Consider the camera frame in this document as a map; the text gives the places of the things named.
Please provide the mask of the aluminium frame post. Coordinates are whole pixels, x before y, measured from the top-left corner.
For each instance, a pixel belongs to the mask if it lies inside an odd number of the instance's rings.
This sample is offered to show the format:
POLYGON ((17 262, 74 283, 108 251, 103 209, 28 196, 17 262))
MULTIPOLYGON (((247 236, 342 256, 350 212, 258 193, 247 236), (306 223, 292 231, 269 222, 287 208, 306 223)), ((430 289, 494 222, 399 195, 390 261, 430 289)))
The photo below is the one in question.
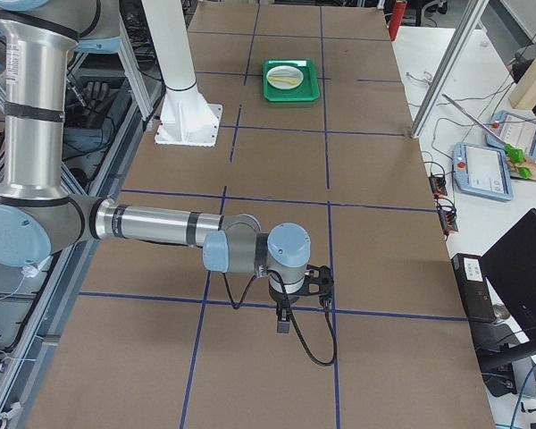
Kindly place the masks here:
POLYGON ((440 61, 439 67, 434 74, 432 84, 429 86, 419 111, 414 119, 410 130, 411 137, 416 139, 420 136, 438 99, 445 89, 456 63, 460 59, 466 45, 475 30, 489 0, 467 3, 465 12, 460 19, 448 47, 440 61))

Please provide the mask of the near blue teach pendant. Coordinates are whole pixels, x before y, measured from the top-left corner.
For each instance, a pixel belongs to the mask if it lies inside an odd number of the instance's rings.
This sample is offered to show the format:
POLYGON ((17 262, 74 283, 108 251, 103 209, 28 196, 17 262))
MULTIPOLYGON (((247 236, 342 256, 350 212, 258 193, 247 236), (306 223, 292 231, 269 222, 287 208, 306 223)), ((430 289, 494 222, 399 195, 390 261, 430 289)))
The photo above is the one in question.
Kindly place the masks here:
POLYGON ((497 201, 513 199, 506 154, 501 149, 458 142, 452 159, 454 180, 463 193, 497 201))

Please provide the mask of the white pedestal column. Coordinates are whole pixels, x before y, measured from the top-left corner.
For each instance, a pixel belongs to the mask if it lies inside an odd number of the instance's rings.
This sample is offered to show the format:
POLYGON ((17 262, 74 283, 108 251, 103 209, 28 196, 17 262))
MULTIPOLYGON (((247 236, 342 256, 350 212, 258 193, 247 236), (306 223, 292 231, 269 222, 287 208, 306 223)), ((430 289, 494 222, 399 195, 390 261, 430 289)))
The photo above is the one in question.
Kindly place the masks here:
POLYGON ((213 147, 222 106, 209 104, 198 89, 181 2, 146 0, 142 4, 165 86, 155 142, 213 147))

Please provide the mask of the red fire extinguisher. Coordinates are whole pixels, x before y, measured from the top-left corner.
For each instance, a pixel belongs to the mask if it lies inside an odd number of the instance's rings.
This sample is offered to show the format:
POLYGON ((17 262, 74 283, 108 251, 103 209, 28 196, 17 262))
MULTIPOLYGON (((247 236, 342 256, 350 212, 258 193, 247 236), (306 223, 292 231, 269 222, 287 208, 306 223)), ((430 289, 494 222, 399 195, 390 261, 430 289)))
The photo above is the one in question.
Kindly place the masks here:
POLYGON ((396 0, 389 19, 389 37, 391 41, 397 38, 398 30, 405 16, 407 0, 396 0))

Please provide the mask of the blue teach pendant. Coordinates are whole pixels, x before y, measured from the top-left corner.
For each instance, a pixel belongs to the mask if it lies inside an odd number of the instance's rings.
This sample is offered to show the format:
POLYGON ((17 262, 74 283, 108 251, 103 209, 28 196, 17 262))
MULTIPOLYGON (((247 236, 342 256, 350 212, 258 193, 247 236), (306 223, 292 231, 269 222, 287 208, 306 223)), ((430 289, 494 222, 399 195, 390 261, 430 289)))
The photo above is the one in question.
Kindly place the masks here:
POLYGON ((463 193, 497 201, 513 199, 506 154, 501 149, 458 142, 452 159, 454 180, 463 193))
POLYGON ((502 110, 493 116, 489 127, 505 143, 522 149, 532 161, 536 160, 536 120, 502 110))

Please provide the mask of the orange black adapter box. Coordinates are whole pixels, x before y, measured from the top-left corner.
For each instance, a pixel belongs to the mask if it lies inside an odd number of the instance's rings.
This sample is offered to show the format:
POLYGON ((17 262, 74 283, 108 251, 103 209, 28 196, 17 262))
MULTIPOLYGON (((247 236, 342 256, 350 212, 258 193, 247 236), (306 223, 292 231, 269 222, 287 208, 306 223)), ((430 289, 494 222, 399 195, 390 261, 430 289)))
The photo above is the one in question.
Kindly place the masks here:
POLYGON ((446 187, 447 181, 444 174, 431 174, 428 177, 428 180, 434 197, 441 198, 446 197, 448 195, 446 187))

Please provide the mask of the white round plate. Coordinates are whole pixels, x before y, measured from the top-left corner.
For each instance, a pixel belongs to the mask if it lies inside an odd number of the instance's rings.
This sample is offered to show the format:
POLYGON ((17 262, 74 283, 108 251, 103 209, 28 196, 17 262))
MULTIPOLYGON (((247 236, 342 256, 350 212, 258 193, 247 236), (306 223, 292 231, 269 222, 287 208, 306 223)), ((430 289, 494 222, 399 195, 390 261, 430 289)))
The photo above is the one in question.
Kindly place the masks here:
POLYGON ((266 79, 276 89, 292 90, 303 83, 304 74, 295 66, 279 65, 266 73, 266 79))

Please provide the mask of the black computer box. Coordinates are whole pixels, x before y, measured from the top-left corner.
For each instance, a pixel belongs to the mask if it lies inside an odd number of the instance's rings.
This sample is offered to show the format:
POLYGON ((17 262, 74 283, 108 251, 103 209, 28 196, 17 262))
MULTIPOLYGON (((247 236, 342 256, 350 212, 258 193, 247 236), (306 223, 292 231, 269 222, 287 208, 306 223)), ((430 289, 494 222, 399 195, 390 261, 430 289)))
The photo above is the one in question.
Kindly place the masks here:
POLYGON ((451 258, 451 263, 465 315, 470 322, 500 324, 511 316, 503 304, 492 303, 481 257, 457 253, 451 258))

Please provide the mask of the green reach grabber tool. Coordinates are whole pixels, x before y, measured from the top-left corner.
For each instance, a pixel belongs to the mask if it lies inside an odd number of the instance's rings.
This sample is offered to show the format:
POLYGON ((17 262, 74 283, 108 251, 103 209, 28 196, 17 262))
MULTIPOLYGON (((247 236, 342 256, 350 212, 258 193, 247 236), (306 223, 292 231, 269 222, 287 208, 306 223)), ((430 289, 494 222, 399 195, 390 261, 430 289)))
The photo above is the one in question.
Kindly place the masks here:
POLYGON ((501 111, 493 122, 481 122, 450 96, 443 97, 479 126, 486 139, 484 146, 465 141, 456 144, 453 157, 459 187, 506 194, 512 176, 532 177, 521 164, 536 156, 536 121, 501 111))

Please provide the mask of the yellow plastic spoon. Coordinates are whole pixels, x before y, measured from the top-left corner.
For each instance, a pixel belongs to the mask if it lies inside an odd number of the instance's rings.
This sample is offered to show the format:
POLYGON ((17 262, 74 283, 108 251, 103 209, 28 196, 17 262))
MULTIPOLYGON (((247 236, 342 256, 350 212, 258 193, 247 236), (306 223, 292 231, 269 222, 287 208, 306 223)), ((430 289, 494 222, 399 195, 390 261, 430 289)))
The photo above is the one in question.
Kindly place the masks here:
POLYGON ((300 83, 299 80, 294 80, 294 79, 290 79, 290 78, 287 78, 287 77, 281 77, 281 76, 271 76, 268 78, 269 81, 278 81, 278 82, 284 82, 284 83, 287 83, 289 85, 296 85, 298 83, 300 83))

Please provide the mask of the far blue teach pendant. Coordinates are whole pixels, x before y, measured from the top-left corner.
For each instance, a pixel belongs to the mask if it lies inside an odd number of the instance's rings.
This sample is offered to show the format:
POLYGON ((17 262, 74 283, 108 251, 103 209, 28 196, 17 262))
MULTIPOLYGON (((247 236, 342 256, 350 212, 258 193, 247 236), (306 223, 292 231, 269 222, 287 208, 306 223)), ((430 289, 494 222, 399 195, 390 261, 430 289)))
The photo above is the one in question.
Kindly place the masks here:
POLYGON ((532 161, 536 160, 536 120, 502 110, 493 116, 489 127, 505 143, 522 149, 532 161))

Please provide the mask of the green plastic tray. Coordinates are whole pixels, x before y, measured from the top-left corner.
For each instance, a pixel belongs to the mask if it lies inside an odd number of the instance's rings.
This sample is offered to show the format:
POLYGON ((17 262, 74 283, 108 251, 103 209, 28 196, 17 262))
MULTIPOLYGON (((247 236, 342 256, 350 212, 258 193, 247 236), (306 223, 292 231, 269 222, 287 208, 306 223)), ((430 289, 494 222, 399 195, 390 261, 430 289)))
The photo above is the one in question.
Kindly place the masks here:
POLYGON ((309 103, 321 96, 311 59, 268 59, 263 63, 264 98, 273 103, 309 103))

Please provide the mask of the black laptop monitor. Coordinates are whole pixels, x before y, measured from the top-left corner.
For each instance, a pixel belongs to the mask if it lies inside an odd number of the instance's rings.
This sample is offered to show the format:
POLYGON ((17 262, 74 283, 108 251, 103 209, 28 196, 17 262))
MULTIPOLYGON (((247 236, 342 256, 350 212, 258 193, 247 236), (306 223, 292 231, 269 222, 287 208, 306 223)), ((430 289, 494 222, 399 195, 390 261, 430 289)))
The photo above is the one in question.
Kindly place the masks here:
POLYGON ((536 209, 483 254, 482 269, 519 326, 536 337, 536 209))

